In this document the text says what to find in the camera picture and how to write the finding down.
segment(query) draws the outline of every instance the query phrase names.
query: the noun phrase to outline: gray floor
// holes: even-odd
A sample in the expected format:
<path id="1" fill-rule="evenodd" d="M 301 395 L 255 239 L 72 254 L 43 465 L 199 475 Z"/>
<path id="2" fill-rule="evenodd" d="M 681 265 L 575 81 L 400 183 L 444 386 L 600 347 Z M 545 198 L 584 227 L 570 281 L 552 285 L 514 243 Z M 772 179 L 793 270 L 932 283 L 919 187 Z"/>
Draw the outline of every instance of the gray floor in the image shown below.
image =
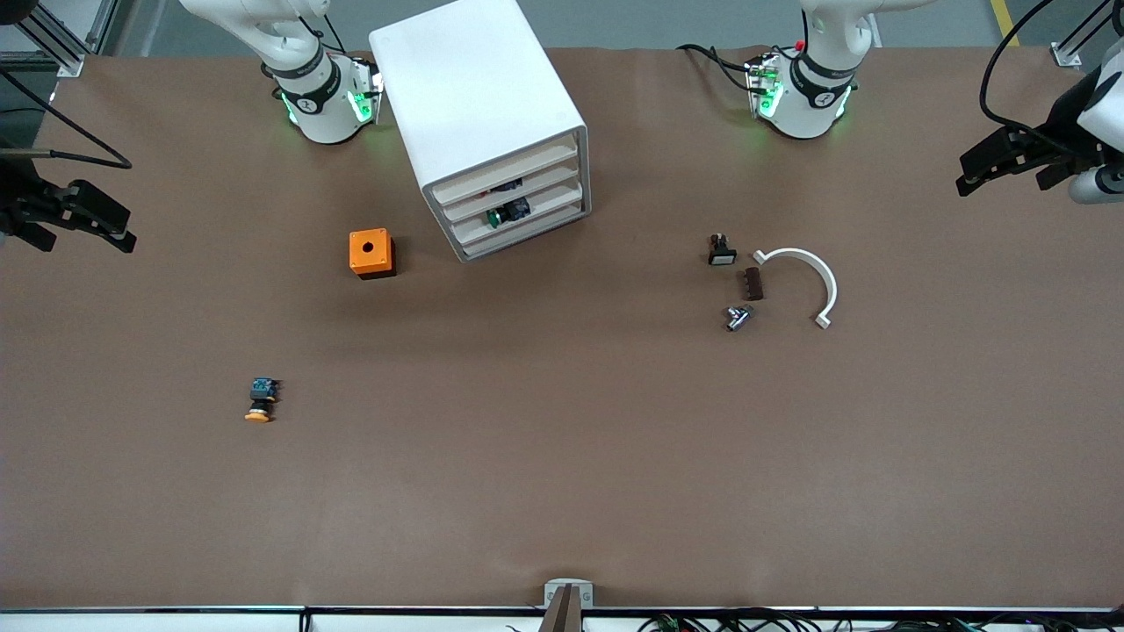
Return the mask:
<path id="1" fill-rule="evenodd" d="M 344 45 L 366 48 L 372 29 L 398 21 L 447 0 L 335 0 L 330 16 Z M 1035 0 L 1007 0 L 1018 19 Z M 787 44 L 800 37 L 796 0 L 520 0 L 528 21 L 544 46 L 604 48 L 671 48 L 683 43 L 735 48 L 751 44 Z M 1059 0 L 1027 24 L 1024 46 L 1061 39 L 1097 0 Z M 1000 33 L 989 0 L 939 0 L 903 12 L 878 15 L 886 46 L 994 46 Z M 120 11 L 106 52 L 126 56 L 251 55 L 234 36 L 189 13 L 178 0 L 130 0 Z M 1082 55 L 1096 62 L 1115 34 L 1105 28 Z M 54 85 L 48 73 L 25 73 L 40 96 Z M 30 105 L 7 84 L 0 84 L 0 109 Z M 0 115 L 0 135 L 29 144 L 40 117 Z"/>

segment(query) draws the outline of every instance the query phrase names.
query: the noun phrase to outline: metal frame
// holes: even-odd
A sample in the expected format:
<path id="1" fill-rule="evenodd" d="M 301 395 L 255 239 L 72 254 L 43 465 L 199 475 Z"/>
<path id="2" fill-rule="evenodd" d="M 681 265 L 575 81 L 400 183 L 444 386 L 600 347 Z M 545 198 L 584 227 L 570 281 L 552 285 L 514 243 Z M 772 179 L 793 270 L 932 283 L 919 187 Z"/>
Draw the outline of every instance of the metal frame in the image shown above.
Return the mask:
<path id="1" fill-rule="evenodd" d="M 81 61 L 75 63 L 74 58 L 102 52 L 120 6 L 121 0 L 102 0 L 90 31 L 81 38 L 40 4 L 30 17 L 16 25 L 39 51 L 0 51 L 0 63 L 12 70 L 31 71 L 57 65 L 58 76 L 79 76 L 82 64 Z"/>
<path id="2" fill-rule="evenodd" d="M 1061 67 L 1081 66 L 1081 46 L 1085 46 L 1112 19 L 1112 3 L 1113 0 L 1103 0 L 1066 39 L 1050 43 L 1050 53 L 1053 55 L 1054 63 Z"/>
<path id="3" fill-rule="evenodd" d="M 1124 626 L 1124 610 L 1094 607 L 976 607 L 976 606 L 595 606 L 581 611 L 583 617 L 637 619 L 659 614 L 691 619 L 742 616 L 754 619 L 762 608 L 799 614 L 813 621 L 926 621 L 959 619 L 966 623 L 985 623 L 997 614 L 1037 614 L 1066 621 L 1081 628 L 1096 622 Z M 324 614 L 366 616 L 540 616 L 538 606 L 114 606 L 114 607 L 45 607 L 0 608 L 4 614 Z"/>

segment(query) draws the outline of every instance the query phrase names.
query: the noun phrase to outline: white storage box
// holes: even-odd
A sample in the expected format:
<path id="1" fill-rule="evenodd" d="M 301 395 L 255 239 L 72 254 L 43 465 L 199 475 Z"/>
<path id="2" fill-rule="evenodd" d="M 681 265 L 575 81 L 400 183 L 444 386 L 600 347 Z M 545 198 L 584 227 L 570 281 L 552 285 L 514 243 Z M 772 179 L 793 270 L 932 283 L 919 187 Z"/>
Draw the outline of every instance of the white storage box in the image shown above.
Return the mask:
<path id="1" fill-rule="evenodd" d="M 515 0 L 371 33 L 422 195 L 461 261 L 589 214 L 586 124 Z"/>

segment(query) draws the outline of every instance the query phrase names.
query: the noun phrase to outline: black cable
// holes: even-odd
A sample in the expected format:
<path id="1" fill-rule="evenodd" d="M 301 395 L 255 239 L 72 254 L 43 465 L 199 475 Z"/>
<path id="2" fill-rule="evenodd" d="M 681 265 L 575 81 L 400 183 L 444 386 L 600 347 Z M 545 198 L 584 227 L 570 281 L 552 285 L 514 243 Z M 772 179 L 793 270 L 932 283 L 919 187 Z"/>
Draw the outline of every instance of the black cable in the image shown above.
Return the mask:
<path id="1" fill-rule="evenodd" d="M 55 151 L 55 150 L 51 150 L 51 157 L 57 157 L 57 159 L 63 159 L 63 160 L 73 160 L 73 161 L 76 161 L 76 162 L 88 162 L 90 164 L 99 164 L 101 166 L 111 166 L 114 169 L 133 169 L 133 163 L 129 162 L 128 159 L 126 159 L 125 156 L 123 156 L 120 153 L 118 153 L 117 150 L 110 147 L 105 142 L 102 142 L 101 138 L 98 138 L 93 134 L 90 134 L 81 125 L 74 123 L 66 115 L 64 115 L 63 112 L 56 110 L 51 103 L 48 103 L 48 102 L 44 101 L 43 99 L 40 99 L 38 94 L 36 94 L 35 92 L 31 92 L 30 90 L 28 90 L 27 87 L 24 85 L 22 83 L 20 83 L 18 79 L 16 79 L 15 76 L 12 76 L 12 74 L 10 72 L 8 72 L 7 70 L 0 67 L 0 75 L 2 75 L 4 79 L 7 79 L 8 83 L 11 83 L 17 90 L 19 90 L 20 92 L 22 92 L 25 97 L 27 97 L 28 99 L 31 99 L 40 108 L 43 108 L 44 110 L 46 110 L 46 111 L 51 112 L 52 115 L 54 115 L 55 117 L 57 117 L 58 120 L 65 123 L 71 129 L 73 129 L 74 132 L 78 132 L 79 134 L 81 134 L 82 136 L 84 136 L 88 141 L 90 141 L 91 143 L 93 143 L 94 145 L 98 145 L 102 150 L 106 150 L 106 152 L 109 153 L 109 155 L 111 155 L 115 159 L 117 159 L 117 162 L 110 162 L 110 161 L 108 161 L 106 159 L 99 159 L 99 157 L 93 157 L 93 156 L 88 156 L 88 155 L 82 155 L 82 154 L 72 154 L 70 152 L 58 152 L 58 151 Z"/>
<path id="2" fill-rule="evenodd" d="M 343 39 L 339 39 L 339 34 L 336 33 L 336 27 L 332 26 L 332 20 L 328 19 L 328 16 L 324 16 L 324 21 L 328 25 L 328 30 L 332 31 L 332 37 L 336 38 L 336 46 L 339 46 L 339 49 L 343 51 L 344 49 L 344 42 L 343 42 Z"/>
<path id="3" fill-rule="evenodd" d="M 795 62 L 796 60 L 800 58 L 800 54 L 799 53 L 797 53 L 796 55 L 789 55 L 785 51 L 785 48 L 781 48 L 780 46 L 777 46 L 776 44 L 773 44 L 769 49 L 772 51 L 773 53 L 777 53 L 778 55 L 785 57 L 786 60 L 788 60 L 790 62 Z"/>
<path id="4" fill-rule="evenodd" d="M 1105 7 L 1107 7 L 1108 3 L 1112 2 L 1112 1 L 1113 0 L 1102 0 L 1100 4 L 1097 4 L 1097 8 L 1094 9 L 1093 11 L 1090 11 L 1089 15 L 1086 16 L 1084 20 L 1081 20 L 1081 24 L 1077 25 L 1077 28 L 1075 28 L 1072 31 L 1070 31 L 1069 35 L 1066 36 L 1066 39 L 1061 40 L 1061 44 L 1058 45 L 1058 48 L 1059 49 L 1064 48 L 1066 45 L 1069 44 L 1069 42 L 1071 39 L 1073 39 L 1075 37 L 1077 37 L 1077 34 L 1080 33 L 1080 30 L 1082 28 L 1085 28 L 1085 25 L 1091 22 L 1093 18 L 1097 17 L 1097 13 L 1099 13 L 1100 10 L 1104 9 Z M 1081 47 L 1080 44 L 1078 44 L 1077 46 L 1073 46 L 1075 49 L 1080 48 L 1080 47 Z"/>
<path id="5" fill-rule="evenodd" d="M 42 108 L 8 108 L 6 110 L 0 110 L 0 114 L 16 114 L 16 112 L 42 112 Z"/>
<path id="6" fill-rule="evenodd" d="M 1072 630 L 1073 625 L 1066 623 L 1064 621 L 1058 621 L 1055 619 L 1050 619 L 1048 616 L 1042 616 L 1037 613 L 1031 612 L 1004 612 L 999 613 L 986 622 L 976 625 L 977 630 L 984 630 L 992 623 L 999 623 L 1000 621 L 1007 620 L 1009 623 L 1026 623 L 1031 622 L 1036 625 L 1041 625 L 1045 632 L 1058 632 L 1059 630 Z"/>
<path id="7" fill-rule="evenodd" d="M 812 630 L 815 630 L 815 632 L 823 632 L 819 625 L 815 622 L 798 614 L 785 611 L 755 607 L 749 608 L 747 611 L 740 611 L 737 614 L 740 616 L 734 620 L 734 623 L 740 632 L 760 632 L 760 630 L 768 625 L 776 625 L 785 632 L 792 632 L 792 629 L 795 629 L 796 632 L 810 632 Z M 749 628 L 742 623 L 742 619 L 760 619 L 762 623 L 753 628 Z M 786 623 L 790 623 L 792 628 L 789 628 Z"/>
<path id="8" fill-rule="evenodd" d="M 707 628 L 706 625 L 703 625 L 703 623 L 699 622 L 699 620 L 697 619 L 685 619 L 683 621 L 694 625 L 696 629 L 698 629 L 699 632 L 710 632 L 710 629 Z"/>
<path id="9" fill-rule="evenodd" d="M 1124 11 L 1124 0 L 1114 0 L 1113 2 L 1113 30 L 1116 35 L 1124 37 L 1124 24 L 1121 24 L 1121 12 Z"/>
<path id="10" fill-rule="evenodd" d="M 647 628 L 649 625 L 655 623 L 656 621 L 659 621 L 659 619 L 660 619 L 659 616 L 653 616 L 652 619 L 649 619 L 644 623 L 641 623 L 640 628 L 636 629 L 636 632 L 644 632 L 645 628 Z"/>
<path id="11" fill-rule="evenodd" d="M 1097 26 L 1095 26 L 1095 27 L 1093 28 L 1093 30 L 1090 30 L 1090 31 L 1089 31 L 1089 33 L 1088 33 L 1088 34 L 1087 34 L 1087 35 L 1085 36 L 1085 39 L 1081 39 L 1080 42 L 1078 42 L 1078 43 L 1077 43 L 1077 46 L 1073 46 L 1073 49 L 1075 49 L 1075 51 L 1079 51 L 1079 49 L 1081 48 L 1081 46 L 1085 46 L 1085 44 L 1086 44 L 1086 43 L 1087 43 L 1087 42 L 1088 42 L 1089 39 L 1093 39 L 1093 36 L 1094 36 L 1094 35 L 1096 35 L 1096 34 L 1100 33 L 1100 29 L 1102 29 L 1102 28 L 1105 28 L 1105 25 L 1106 25 L 1106 24 L 1108 24 L 1108 20 L 1111 20 L 1111 19 L 1112 19 L 1112 17 L 1113 17 L 1113 16 L 1112 16 L 1112 13 L 1109 13 L 1109 15 L 1105 16 L 1105 19 L 1100 20 L 1100 24 L 1098 24 Z"/>
<path id="12" fill-rule="evenodd" d="M 984 80 L 980 82 L 980 110 L 984 111 L 984 116 L 998 123 L 999 125 L 1013 127 L 1015 129 L 1018 129 L 1019 132 L 1034 136 L 1039 141 L 1042 141 L 1043 143 L 1050 145 L 1051 147 L 1058 150 L 1063 154 L 1078 157 L 1089 157 L 1082 155 L 1079 152 L 1075 152 L 1067 145 L 1059 143 L 1058 141 L 1054 141 L 1053 138 L 1046 136 L 1045 134 L 1042 134 L 1041 132 L 1034 129 L 1033 127 L 1026 125 L 1025 123 L 1019 123 L 1017 120 L 995 114 L 994 111 L 991 111 L 991 108 L 989 108 L 987 105 L 987 89 L 988 85 L 991 83 L 991 73 L 995 72 L 995 64 L 999 61 L 999 56 L 1003 55 L 1003 52 L 1007 48 L 1007 45 L 1010 44 L 1010 40 L 1015 38 L 1015 35 L 1018 34 L 1018 30 L 1023 28 L 1023 26 L 1025 26 L 1026 22 L 1031 21 L 1031 18 L 1037 15 L 1039 11 L 1045 9 L 1054 0 L 1040 0 L 1040 2 L 1034 7 L 1032 7 L 1031 10 L 1027 11 L 1025 16 L 1023 16 L 1017 22 L 1015 22 L 1015 26 L 1012 27 L 1010 31 L 1008 31 L 1007 35 L 1004 36 L 1003 40 L 999 42 L 999 45 L 996 47 L 995 53 L 991 54 L 991 58 L 987 63 L 987 67 L 984 70 Z"/>
<path id="13" fill-rule="evenodd" d="M 311 632 L 312 630 L 312 612 L 306 606 L 300 611 L 300 616 L 297 617 L 297 632 Z"/>
<path id="14" fill-rule="evenodd" d="M 308 31 L 312 34 L 312 37 L 319 39 L 320 44 L 324 44 L 324 31 L 323 30 L 316 30 L 315 28 L 312 28 L 312 26 L 309 25 L 308 21 L 306 21 L 305 18 L 301 17 L 301 16 L 297 16 L 297 19 L 300 20 L 300 24 L 305 25 L 305 28 L 308 29 Z M 343 48 L 342 45 L 337 48 L 337 47 L 335 47 L 335 46 L 333 46 L 330 44 L 324 44 L 324 47 L 327 48 L 327 49 L 329 49 L 329 51 L 335 51 L 336 53 L 346 53 L 346 51 L 344 51 L 344 48 Z"/>
<path id="15" fill-rule="evenodd" d="M 711 62 L 718 64 L 718 69 L 722 70 L 722 73 L 725 74 L 726 79 L 728 79 L 729 82 L 733 83 L 734 85 L 737 85 L 742 90 L 744 90 L 746 92 L 752 92 L 754 94 L 764 94 L 765 93 L 765 91 L 762 90 L 762 89 L 760 89 L 760 88 L 750 88 L 749 85 L 745 85 L 741 81 L 734 79 L 734 75 L 729 74 L 729 70 L 726 70 L 726 69 L 736 70 L 738 72 L 745 72 L 745 65 L 743 65 L 743 64 L 735 64 L 734 62 L 729 62 L 729 61 L 726 61 L 726 60 L 719 57 L 718 56 L 718 51 L 714 46 L 710 46 L 710 48 L 707 49 L 707 48 L 704 48 L 704 47 L 699 46 L 698 44 L 683 44 L 682 46 L 677 46 L 676 49 L 677 51 L 698 51 L 699 53 L 703 53 L 706 56 L 706 58 L 708 58 Z"/>

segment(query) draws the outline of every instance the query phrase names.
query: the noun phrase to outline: blue component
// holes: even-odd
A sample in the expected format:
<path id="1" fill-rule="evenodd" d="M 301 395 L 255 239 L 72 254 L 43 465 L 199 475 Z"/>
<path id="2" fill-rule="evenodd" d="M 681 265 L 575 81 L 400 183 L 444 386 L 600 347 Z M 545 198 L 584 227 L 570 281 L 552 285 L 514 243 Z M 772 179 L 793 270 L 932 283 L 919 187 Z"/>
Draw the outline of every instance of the blue component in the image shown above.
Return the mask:
<path id="1" fill-rule="evenodd" d="M 257 378 L 250 387 L 251 399 L 277 398 L 278 381 L 272 378 Z"/>
<path id="2" fill-rule="evenodd" d="M 527 202 L 527 198 L 519 198 L 504 205 L 504 210 L 507 211 L 508 220 L 515 222 L 531 215 L 531 205 Z"/>

